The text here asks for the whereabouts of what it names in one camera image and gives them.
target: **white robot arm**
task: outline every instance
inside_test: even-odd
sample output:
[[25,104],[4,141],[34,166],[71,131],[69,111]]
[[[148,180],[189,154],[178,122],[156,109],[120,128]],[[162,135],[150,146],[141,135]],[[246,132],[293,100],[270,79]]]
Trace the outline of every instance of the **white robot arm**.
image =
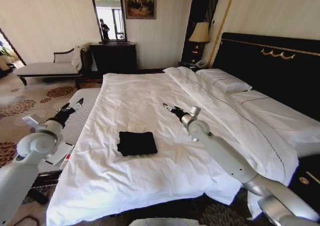
[[179,107],[163,104],[174,113],[188,130],[193,141],[204,144],[206,152],[232,177],[239,180],[250,192],[259,195],[258,202],[265,215],[275,225],[318,225],[319,215],[294,192],[282,183],[258,174],[223,138],[214,136],[206,122],[198,120],[199,107],[190,114]]
[[83,101],[83,98],[80,99],[73,108],[69,107],[69,103],[65,104],[44,123],[36,115],[23,118],[36,132],[20,140],[17,157],[0,169],[0,226],[7,225],[14,216],[38,176],[40,161],[55,153],[63,139],[61,131],[65,122],[82,106]]

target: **framed painting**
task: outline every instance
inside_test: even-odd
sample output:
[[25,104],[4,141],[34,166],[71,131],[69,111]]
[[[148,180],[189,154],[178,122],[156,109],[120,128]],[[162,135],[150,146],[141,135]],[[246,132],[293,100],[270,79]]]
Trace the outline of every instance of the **framed painting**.
[[127,19],[155,19],[157,0],[125,0]]

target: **table lamp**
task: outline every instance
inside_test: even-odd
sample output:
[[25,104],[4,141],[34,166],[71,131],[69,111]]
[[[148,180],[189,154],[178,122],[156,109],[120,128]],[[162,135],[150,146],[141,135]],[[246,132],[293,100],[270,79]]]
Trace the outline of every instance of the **table lamp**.
[[195,29],[189,38],[190,42],[196,42],[195,47],[191,50],[192,52],[192,63],[198,62],[204,51],[204,45],[206,42],[210,41],[209,38],[209,23],[208,22],[198,22]]

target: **lamp shade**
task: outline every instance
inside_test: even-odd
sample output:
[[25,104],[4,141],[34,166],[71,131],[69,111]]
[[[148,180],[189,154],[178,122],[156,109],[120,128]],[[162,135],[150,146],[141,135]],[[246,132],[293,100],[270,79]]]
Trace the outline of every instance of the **lamp shade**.
[[209,42],[209,23],[198,22],[189,39],[190,42]]

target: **gold headboard trim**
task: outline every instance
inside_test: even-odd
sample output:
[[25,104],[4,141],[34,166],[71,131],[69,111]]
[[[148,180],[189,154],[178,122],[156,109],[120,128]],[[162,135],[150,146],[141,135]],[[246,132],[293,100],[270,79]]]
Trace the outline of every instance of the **gold headboard trim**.
[[295,54],[293,54],[292,56],[286,57],[284,52],[275,54],[273,50],[271,50],[270,52],[265,52],[264,48],[261,50],[261,53],[265,56],[271,55],[272,57],[281,57],[284,60],[293,59],[295,57]]
[[318,184],[320,184],[320,180],[317,179],[315,176],[313,176],[309,171],[306,171],[306,173],[307,173],[314,181],[316,181]]
[[316,53],[316,52],[301,51],[301,50],[290,49],[290,48],[285,48],[285,47],[269,46],[269,45],[264,45],[264,44],[243,42],[243,41],[237,41],[237,40],[231,40],[231,39],[223,39],[222,38],[222,40],[223,41],[229,41],[229,42],[243,43],[243,44],[253,45],[253,46],[259,46],[259,47],[272,48],[272,49],[283,50],[283,51],[288,51],[288,52],[296,52],[296,53],[301,53],[301,54],[307,54],[307,55],[313,55],[313,56],[320,57],[320,53]]

